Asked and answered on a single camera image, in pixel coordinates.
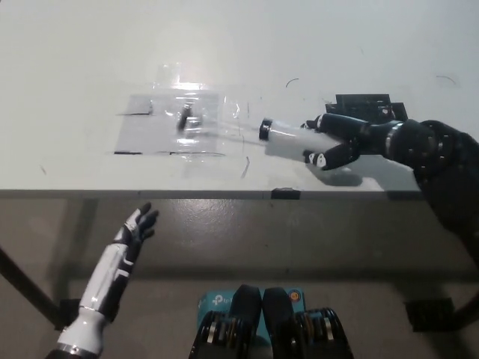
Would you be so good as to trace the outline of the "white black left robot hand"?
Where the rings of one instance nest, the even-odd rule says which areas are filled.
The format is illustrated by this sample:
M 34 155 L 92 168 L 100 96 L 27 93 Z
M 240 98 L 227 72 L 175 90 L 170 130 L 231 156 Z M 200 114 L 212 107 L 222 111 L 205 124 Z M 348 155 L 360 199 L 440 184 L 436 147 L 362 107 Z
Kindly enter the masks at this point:
M 141 248 L 154 235 L 158 215 L 150 203 L 145 203 L 125 220 L 88 281 L 79 301 L 78 316 L 62 330 L 48 358 L 101 356 L 103 332 L 115 320 Z

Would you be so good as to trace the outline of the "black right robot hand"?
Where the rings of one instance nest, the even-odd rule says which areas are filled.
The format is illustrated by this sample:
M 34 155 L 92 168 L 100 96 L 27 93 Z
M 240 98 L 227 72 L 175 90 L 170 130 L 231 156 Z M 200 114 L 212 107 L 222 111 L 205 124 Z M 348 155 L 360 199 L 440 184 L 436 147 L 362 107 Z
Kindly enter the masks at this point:
M 302 126 L 327 135 L 339 144 L 327 150 L 304 150 L 305 164 L 330 171 L 356 161 L 365 153 L 386 156 L 393 135 L 402 125 L 403 122 L 397 120 L 373 124 L 339 114 L 322 114 Z

